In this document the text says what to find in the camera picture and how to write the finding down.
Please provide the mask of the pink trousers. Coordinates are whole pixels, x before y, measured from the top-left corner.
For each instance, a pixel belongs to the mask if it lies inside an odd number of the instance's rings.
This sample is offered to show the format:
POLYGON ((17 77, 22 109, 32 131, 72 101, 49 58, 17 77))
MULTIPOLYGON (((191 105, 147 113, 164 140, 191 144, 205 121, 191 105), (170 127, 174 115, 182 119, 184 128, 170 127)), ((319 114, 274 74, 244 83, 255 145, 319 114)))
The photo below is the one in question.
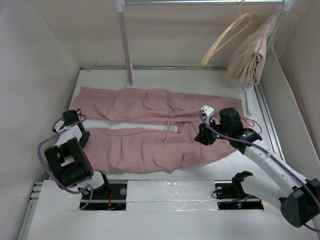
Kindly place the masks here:
POLYGON ((195 141, 202 122, 199 111, 205 105, 216 113, 234 108, 243 125, 249 125, 240 99, 167 89, 82 87, 70 107, 89 120, 138 124, 127 129, 90 128, 84 152, 96 171, 147 174, 203 166, 235 152, 224 139, 209 146, 195 141))

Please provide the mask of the beige wooden hanger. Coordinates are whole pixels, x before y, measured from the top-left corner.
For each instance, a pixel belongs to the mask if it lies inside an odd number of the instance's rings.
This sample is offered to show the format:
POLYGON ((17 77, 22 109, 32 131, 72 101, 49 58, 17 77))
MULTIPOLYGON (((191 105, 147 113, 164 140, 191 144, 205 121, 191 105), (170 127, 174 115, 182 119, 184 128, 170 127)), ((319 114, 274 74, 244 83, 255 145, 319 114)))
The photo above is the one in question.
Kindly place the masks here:
POLYGON ((211 47, 207 50, 205 55, 201 60, 201 65, 206 67, 210 61, 210 59, 215 55, 218 51, 224 48, 231 40, 235 39, 238 35, 244 32, 253 22, 258 18, 257 14, 254 12, 242 12, 242 6, 245 3, 245 0, 241 0, 238 7, 238 17, 219 35, 219 37, 213 42, 211 47), (234 33, 228 40, 225 38, 229 35, 230 32, 236 30, 243 22, 247 20, 247 22, 240 28, 236 33, 234 33))

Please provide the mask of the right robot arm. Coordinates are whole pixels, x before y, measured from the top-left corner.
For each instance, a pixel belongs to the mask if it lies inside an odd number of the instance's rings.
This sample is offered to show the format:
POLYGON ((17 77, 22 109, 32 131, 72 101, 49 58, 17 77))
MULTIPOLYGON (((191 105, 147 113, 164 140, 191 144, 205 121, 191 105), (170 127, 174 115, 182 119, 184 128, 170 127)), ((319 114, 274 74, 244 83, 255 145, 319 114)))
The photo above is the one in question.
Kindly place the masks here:
POLYGON ((285 220, 296 228, 307 227, 320 214, 320 181, 298 173, 267 148, 262 137, 243 126, 239 112, 232 107, 219 111, 220 121, 214 120, 215 110, 204 105, 199 111, 202 123, 195 141, 205 146, 217 140, 227 140, 242 155, 253 161, 272 180, 264 182, 249 171, 237 173, 231 180, 228 194, 234 202, 251 196, 266 201, 280 210, 285 220))

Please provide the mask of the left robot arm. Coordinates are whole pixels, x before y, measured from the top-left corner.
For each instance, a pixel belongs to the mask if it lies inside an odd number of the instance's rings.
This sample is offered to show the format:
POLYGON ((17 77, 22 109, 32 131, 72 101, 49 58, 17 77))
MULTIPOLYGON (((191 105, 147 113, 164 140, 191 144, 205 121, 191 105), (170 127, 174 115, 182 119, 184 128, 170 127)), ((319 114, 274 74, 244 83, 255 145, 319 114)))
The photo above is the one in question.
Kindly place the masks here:
POLYGON ((83 122, 87 119, 82 110, 67 110, 52 126, 52 131, 58 137, 57 142, 44 151, 48 166, 45 170, 50 171, 50 177, 58 187, 70 194, 92 194, 100 198, 107 198, 111 192, 111 185, 104 173, 101 174, 103 181, 95 184, 79 187, 72 190, 78 184, 89 181, 94 176, 94 170, 85 154, 91 133, 85 129, 83 122))

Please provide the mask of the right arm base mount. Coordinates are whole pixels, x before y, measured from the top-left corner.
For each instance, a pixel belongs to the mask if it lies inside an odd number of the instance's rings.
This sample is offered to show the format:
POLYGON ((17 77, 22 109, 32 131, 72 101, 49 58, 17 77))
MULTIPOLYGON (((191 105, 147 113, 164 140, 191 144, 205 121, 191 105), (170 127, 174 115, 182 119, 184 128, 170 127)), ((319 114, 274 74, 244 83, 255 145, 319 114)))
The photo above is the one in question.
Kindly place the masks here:
POLYGON ((253 174, 238 172, 231 180, 215 180, 211 196, 217 200, 218 210, 264 210, 263 202, 244 192, 241 183, 253 174))

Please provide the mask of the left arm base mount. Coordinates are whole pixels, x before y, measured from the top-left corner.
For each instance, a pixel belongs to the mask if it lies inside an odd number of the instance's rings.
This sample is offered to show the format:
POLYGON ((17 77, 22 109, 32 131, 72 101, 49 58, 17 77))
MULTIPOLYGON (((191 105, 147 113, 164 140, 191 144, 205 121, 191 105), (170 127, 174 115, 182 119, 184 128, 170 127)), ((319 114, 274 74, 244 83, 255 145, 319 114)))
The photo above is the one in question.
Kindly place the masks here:
POLYGON ((127 181, 111 181, 110 188, 98 187, 85 211, 125 211, 127 205, 127 181))

